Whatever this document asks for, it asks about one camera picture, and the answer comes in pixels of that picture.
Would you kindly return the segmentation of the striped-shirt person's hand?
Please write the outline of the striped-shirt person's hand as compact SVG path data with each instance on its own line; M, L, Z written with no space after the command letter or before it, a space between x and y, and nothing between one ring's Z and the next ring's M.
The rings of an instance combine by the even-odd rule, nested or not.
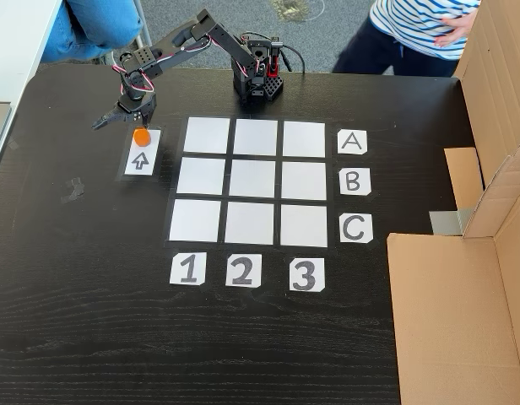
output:
M475 16L467 14L455 19L443 19L442 23L452 30L446 34L436 37L435 44L437 46L447 46L463 37L466 37L470 32Z

